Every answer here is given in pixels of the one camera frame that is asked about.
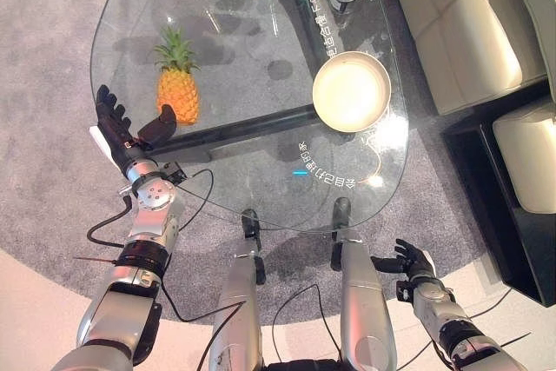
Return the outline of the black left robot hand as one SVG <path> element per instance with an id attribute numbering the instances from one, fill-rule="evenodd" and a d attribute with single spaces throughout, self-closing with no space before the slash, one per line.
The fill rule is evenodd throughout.
<path id="1" fill-rule="evenodd" d="M 99 128 L 110 149 L 110 155 L 125 176 L 129 166 L 145 157 L 151 151 L 163 145 L 174 135 L 177 121 L 172 107 L 162 106 L 160 115 L 144 125 L 132 136 L 129 128 L 131 121 L 124 116 L 125 107 L 116 105 L 117 97 L 106 85 L 101 85 L 96 92 L 97 128 Z"/>

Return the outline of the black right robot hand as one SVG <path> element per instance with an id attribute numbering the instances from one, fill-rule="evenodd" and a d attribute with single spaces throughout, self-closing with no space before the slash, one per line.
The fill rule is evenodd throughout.
<path id="1" fill-rule="evenodd" d="M 397 238 L 394 252 L 396 253 L 394 258 L 371 256 L 375 269 L 386 274 L 404 274 L 410 282 L 421 278 L 436 278 L 434 266 L 423 250 Z"/>

